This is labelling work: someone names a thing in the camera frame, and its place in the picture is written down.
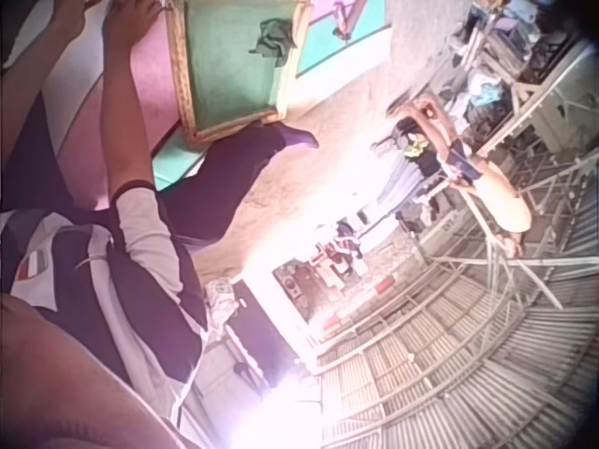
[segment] purple sock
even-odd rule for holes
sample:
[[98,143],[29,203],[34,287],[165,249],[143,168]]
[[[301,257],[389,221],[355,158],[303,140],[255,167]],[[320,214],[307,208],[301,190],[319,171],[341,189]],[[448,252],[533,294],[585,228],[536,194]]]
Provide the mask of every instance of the purple sock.
[[293,145],[305,145],[308,148],[317,149],[320,145],[314,135],[308,131],[292,128],[284,123],[277,122],[270,124],[283,138],[286,147]]

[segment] bright light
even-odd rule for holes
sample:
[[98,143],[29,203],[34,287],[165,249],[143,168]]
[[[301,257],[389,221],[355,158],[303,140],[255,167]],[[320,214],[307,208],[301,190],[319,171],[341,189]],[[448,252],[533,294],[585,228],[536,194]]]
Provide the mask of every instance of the bright light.
[[316,449],[320,447],[320,407],[298,401],[300,388],[283,382],[248,413],[231,449]]

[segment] grey cloth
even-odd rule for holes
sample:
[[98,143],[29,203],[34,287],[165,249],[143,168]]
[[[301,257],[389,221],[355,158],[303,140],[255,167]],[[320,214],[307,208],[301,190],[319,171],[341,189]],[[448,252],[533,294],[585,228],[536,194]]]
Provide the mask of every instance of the grey cloth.
[[296,48],[293,42],[293,22],[283,19],[269,19],[260,24],[260,37],[256,48],[250,53],[261,54],[265,58],[276,58],[275,67],[287,64],[289,51]]

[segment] shirt sleeve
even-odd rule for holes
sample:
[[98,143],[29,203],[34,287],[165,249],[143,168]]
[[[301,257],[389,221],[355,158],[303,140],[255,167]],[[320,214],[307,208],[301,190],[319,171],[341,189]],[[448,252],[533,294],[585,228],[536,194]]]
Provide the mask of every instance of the shirt sleeve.
[[148,182],[125,185],[114,196],[112,208],[118,226],[107,254],[127,321],[162,371],[187,384],[201,356],[202,329],[208,328],[191,257]]

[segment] concrete floor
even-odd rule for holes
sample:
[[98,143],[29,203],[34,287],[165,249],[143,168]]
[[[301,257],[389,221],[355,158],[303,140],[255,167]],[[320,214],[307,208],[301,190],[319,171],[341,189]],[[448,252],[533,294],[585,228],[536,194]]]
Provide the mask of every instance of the concrete floor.
[[438,72],[447,59],[444,40],[459,28],[470,5],[469,0],[387,0],[387,20],[393,23],[390,61],[292,123],[312,131],[320,150],[288,150],[272,160],[225,238],[196,258],[202,281],[236,276],[248,261],[280,265],[290,256],[285,250],[290,242],[348,212],[356,179],[365,178],[360,168],[370,144],[389,129],[387,106]]

